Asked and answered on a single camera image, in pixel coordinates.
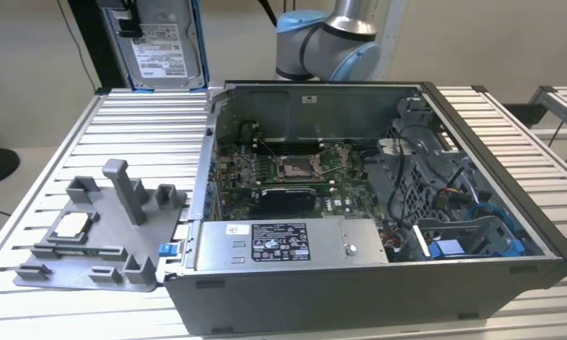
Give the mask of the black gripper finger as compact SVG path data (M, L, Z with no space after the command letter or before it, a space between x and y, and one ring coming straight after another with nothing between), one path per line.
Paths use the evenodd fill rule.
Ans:
M135 1L122 1L122 8L116 10L119 22L119 36L123 38L140 37L140 22Z

